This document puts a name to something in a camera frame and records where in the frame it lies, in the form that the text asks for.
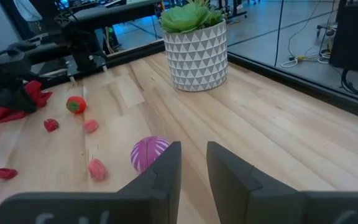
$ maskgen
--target potted plant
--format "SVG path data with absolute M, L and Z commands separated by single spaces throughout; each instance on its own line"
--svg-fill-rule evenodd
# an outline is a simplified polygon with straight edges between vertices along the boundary
M 209 90 L 226 80 L 226 23 L 208 1 L 188 2 L 160 19 L 172 82 L 180 90 Z

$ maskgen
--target white planter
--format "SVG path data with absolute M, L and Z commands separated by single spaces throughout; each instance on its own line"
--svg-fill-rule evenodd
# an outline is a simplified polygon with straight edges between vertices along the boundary
M 226 80 L 226 22 L 186 34 L 164 33 L 173 85 L 184 91 L 215 88 Z

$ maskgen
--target purple ball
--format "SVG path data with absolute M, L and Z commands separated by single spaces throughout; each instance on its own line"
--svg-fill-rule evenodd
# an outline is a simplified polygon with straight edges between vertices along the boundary
M 161 137 L 151 136 L 140 140 L 135 144 L 131 152 L 131 163 L 138 173 L 143 173 L 170 143 Z

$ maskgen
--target small red object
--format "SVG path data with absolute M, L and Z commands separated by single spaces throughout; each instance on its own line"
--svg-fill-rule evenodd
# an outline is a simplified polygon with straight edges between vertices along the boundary
M 17 175 L 17 170 L 0 168 L 0 179 L 10 180 Z
M 85 124 L 84 124 L 84 129 L 87 133 L 94 132 L 98 127 L 99 127 L 99 123 L 94 119 L 91 119 L 91 120 L 85 122 Z
M 92 159 L 88 164 L 88 172 L 95 181 L 103 181 L 107 177 L 107 170 L 99 159 Z
M 44 126 L 48 132 L 51 132 L 59 128 L 59 123 L 55 119 L 47 119 L 44 121 Z
M 84 98 L 80 96 L 71 96 L 69 99 L 67 99 L 66 108 L 74 114 L 79 114 L 84 112 L 86 108 L 86 102 Z

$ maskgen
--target succulent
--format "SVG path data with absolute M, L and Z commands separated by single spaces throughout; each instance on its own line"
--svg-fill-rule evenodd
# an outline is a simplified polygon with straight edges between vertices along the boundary
M 169 33 L 187 33 L 214 26 L 223 20 L 222 10 L 209 6 L 205 0 L 188 0 L 188 4 L 176 6 L 161 14 L 161 27 Z

